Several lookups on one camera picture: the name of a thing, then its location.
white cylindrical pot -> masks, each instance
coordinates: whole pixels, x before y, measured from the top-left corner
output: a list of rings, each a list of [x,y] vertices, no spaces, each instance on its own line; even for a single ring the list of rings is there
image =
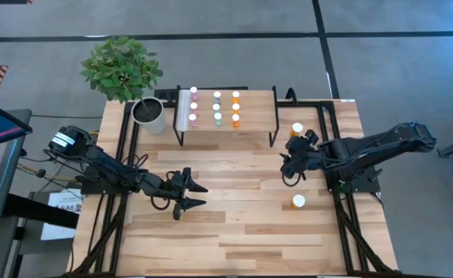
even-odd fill
[[[131,116],[140,126],[152,134],[160,134],[166,129],[165,109],[163,103],[155,97],[144,97],[132,106]]]

white paper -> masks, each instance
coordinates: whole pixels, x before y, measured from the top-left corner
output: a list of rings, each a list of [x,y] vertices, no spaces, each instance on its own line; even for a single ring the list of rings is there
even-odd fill
[[[82,198],[80,189],[70,189],[70,191]],[[67,192],[65,189],[60,193],[51,193],[49,194],[48,205],[80,214],[82,200],[74,196],[72,193]],[[75,229],[44,223],[41,240],[70,239],[74,236]]]

wooden tabletop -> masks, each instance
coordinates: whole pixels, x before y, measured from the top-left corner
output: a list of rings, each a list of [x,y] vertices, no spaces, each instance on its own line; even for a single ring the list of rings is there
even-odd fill
[[[220,90],[220,113],[222,115],[221,126],[216,126],[214,119],[215,90],[198,90],[199,99],[197,103],[197,126],[193,127],[188,120],[192,110],[189,109],[190,100],[188,90],[181,90],[179,102],[184,103],[187,108],[184,113],[177,114],[177,126],[184,117],[186,131],[264,131],[273,132],[276,130],[276,114],[274,112],[274,93],[272,90],[238,90],[239,100],[239,126],[233,127],[233,97],[234,90]]]
[[[362,137],[356,104],[336,101],[335,109],[341,136]],[[97,143],[109,155],[116,153],[123,110],[118,102],[109,102],[104,111]],[[346,273],[333,200],[323,173],[307,171],[307,181],[293,188],[281,181],[282,158],[278,153],[286,153],[291,125],[300,122],[305,130],[320,133],[314,108],[280,108],[280,131],[272,148],[264,133],[211,131],[188,133],[186,144],[180,147],[171,127],[173,109],[166,109],[165,115],[169,126],[162,134],[139,129],[136,154],[149,154],[143,167],[162,178],[167,171],[191,167],[195,181],[209,192],[186,195],[207,204],[184,212],[177,222],[172,219],[172,205],[160,212],[144,194],[131,195],[118,276]],[[128,126],[129,141],[132,124]],[[296,194],[306,198],[306,205],[299,210],[290,208]],[[370,194],[354,196],[364,238],[389,267],[396,268],[380,203]],[[76,266],[87,254],[98,201],[97,195],[83,201],[73,242]],[[100,235],[103,214],[104,208],[95,239]],[[350,234],[349,241],[354,267],[359,269]],[[113,241],[107,245],[104,270],[109,266],[112,246]]]

